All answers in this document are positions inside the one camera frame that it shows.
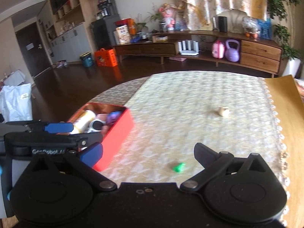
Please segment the blue gloved left hand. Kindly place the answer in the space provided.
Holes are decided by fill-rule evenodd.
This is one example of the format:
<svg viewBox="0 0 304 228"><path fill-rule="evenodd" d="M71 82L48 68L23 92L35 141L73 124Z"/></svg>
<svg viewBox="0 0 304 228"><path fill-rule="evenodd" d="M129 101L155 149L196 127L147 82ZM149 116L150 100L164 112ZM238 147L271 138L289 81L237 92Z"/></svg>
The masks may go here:
<svg viewBox="0 0 304 228"><path fill-rule="evenodd" d="M3 199L8 201L8 195L12 190L12 165L8 164L1 166L1 189L3 194Z"/></svg>

